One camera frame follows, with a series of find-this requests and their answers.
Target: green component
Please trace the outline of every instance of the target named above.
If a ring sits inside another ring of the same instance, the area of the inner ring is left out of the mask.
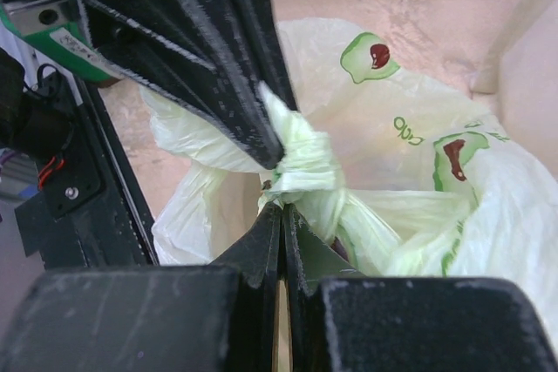
[[[464,194],[473,207],[477,206],[478,200],[465,175],[465,166],[478,150],[489,146],[487,137],[478,132],[460,132],[436,141],[432,175],[434,189]]]
[[[60,25],[55,28],[36,32],[27,36],[22,36],[10,22],[2,8],[0,8],[0,19],[2,20],[3,25],[10,32],[12,32],[18,38],[24,40],[27,44],[35,48],[37,51],[42,52],[48,58],[62,65],[67,70],[71,71],[76,76],[93,83],[101,83],[112,78],[112,76],[106,74],[104,71],[98,69],[94,65],[91,65],[76,54],[68,51],[66,48],[64,48],[62,45],[51,38],[52,32],[61,28],[65,28],[75,38],[77,38],[83,44],[86,44],[86,41],[79,33],[78,25],[76,23],[69,22],[68,24]]]
[[[388,78],[400,66],[390,57],[384,41],[371,32],[358,35],[341,54],[341,66],[358,85],[365,80]]]

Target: gray floor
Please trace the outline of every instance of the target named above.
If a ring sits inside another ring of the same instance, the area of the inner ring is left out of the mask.
[[[0,201],[0,341],[17,305],[44,271],[39,253],[25,257],[14,208]]]

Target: screw hole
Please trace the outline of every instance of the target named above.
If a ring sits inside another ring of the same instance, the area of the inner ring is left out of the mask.
[[[58,21],[58,13],[52,9],[45,9],[39,13],[38,21],[43,25],[52,25]]]

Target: white plastic bag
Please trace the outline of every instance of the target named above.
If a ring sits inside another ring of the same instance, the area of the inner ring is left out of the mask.
[[[366,274],[514,281],[558,347],[558,186],[548,171],[482,105],[400,69],[374,34],[336,19],[279,30],[304,118],[262,86],[286,151],[272,173],[142,91],[159,146],[194,160],[153,227],[161,261],[214,259],[249,229],[261,181],[272,179],[260,204],[295,203]]]

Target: worn black edge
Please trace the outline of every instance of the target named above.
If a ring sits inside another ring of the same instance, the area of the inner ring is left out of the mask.
[[[119,181],[122,195],[125,198],[125,205],[129,209],[135,224],[134,229],[140,234],[141,240],[139,243],[142,246],[142,250],[147,256],[148,262],[158,265],[159,259],[155,252],[153,234],[151,232],[154,223],[153,216],[149,210],[146,198],[143,192],[141,192],[140,184],[130,166],[126,152],[120,143],[118,134],[112,125],[111,118],[105,108],[105,103],[100,97],[97,88],[79,78],[75,78],[75,81],[81,94],[83,105],[91,113],[92,120],[96,122],[96,126],[93,128],[99,134],[99,141],[104,143],[103,147],[108,157],[107,161],[111,163],[115,177]]]

